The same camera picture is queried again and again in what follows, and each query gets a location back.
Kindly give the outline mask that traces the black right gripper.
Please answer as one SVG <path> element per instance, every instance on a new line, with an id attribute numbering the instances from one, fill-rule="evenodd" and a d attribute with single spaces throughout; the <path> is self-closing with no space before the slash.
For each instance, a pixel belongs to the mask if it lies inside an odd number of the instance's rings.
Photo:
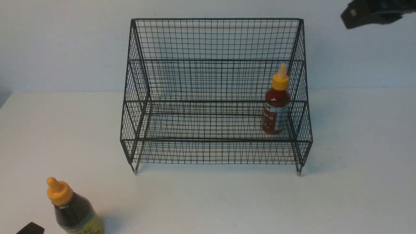
<path id="1" fill-rule="evenodd" d="M 415 0 L 353 0 L 341 19 L 349 30 L 371 24 L 389 25 L 415 11 Z"/>

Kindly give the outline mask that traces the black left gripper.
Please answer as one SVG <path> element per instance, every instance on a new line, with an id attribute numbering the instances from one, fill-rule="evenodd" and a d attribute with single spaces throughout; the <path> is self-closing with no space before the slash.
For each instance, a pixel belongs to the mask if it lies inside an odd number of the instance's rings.
<path id="1" fill-rule="evenodd" d="M 44 234 L 45 229 L 34 222 L 30 222 L 21 228 L 16 234 Z"/>

